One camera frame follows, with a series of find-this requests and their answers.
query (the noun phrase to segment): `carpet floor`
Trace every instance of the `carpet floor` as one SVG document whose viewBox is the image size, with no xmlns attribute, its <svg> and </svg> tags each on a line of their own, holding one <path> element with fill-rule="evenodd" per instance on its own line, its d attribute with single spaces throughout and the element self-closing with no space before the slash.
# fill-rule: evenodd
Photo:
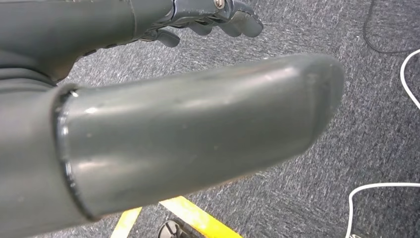
<svg viewBox="0 0 420 238">
<path fill-rule="evenodd" d="M 407 54 L 378 54 L 363 40 L 370 0 L 248 0 L 265 24 L 257 38 L 220 29 L 181 43 L 136 42 L 81 59 L 64 83 L 101 86 L 296 53 L 324 53 L 346 69 L 343 103 L 327 131 L 302 156 L 229 184 L 187 195 L 245 238 L 338 238 L 348 194 L 374 182 L 420 182 L 420 112 L 399 69 Z M 383 50 L 420 48 L 420 1 L 377 0 L 367 35 Z M 420 96 L 419 57 L 406 71 Z M 353 233 L 362 238 L 420 238 L 420 189 L 380 188 L 355 196 Z M 39 238 L 109 237 L 119 214 Z M 160 205 L 140 213 L 129 237 L 154 238 L 174 218 Z"/>
</svg>

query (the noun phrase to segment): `metal screw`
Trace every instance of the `metal screw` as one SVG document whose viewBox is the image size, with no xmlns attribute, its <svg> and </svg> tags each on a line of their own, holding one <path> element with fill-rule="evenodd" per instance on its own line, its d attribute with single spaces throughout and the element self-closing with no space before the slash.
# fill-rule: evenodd
<svg viewBox="0 0 420 238">
<path fill-rule="evenodd" d="M 224 0 L 214 0 L 214 5 L 216 5 L 216 7 L 218 9 L 223 9 L 224 8 Z"/>
</svg>

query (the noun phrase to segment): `yellow metal bar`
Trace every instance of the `yellow metal bar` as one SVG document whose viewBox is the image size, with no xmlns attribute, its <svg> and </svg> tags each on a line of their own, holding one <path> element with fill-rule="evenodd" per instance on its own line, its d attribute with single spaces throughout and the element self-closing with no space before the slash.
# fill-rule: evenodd
<svg viewBox="0 0 420 238">
<path fill-rule="evenodd" d="M 141 210 L 142 208 L 139 207 L 123 212 L 112 232 L 111 238 L 127 238 Z"/>
<path fill-rule="evenodd" d="M 160 204 L 207 238 L 242 238 L 183 196 L 162 201 Z"/>
</svg>

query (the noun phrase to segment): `gray plastic cap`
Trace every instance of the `gray plastic cap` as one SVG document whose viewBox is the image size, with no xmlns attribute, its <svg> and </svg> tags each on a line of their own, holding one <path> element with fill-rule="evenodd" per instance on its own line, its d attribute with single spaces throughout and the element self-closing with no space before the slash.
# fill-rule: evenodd
<svg viewBox="0 0 420 238">
<path fill-rule="evenodd" d="M 340 104 L 335 59 L 289 56 L 71 96 L 61 153 L 94 216 L 187 194 L 308 149 Z"/>
</svg>

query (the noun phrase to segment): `robotic hand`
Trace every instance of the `robotic hand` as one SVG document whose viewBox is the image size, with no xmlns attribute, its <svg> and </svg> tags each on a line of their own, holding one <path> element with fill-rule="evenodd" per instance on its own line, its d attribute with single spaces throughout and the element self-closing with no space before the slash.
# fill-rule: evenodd
<svg viewBox="0 0 420 238">
<path fill-rule="evenodd" d="M 22 68 L 24 76 L 51 84 L 99 48 L 137 40 L 175 47 L 179 38 L 162 29 L 167 26 L 200 35 L 214 26 L 230 36 L 255 37 L 263 30 L 238 0 L 0 0 L 0 22 L 0 68 L 9 69 L 0 77 L 16 77 L 10 69 Z"/>
<path fill-rule="evenodd" d="M 56 86 L 75 61 L 166 26 L 257 36 L 237 0 L 0 0 L 0 237 L 25 237 L 197 191 L 303 153 L 344 72 L 300 55 L 101 88 Z"/>
</svg>

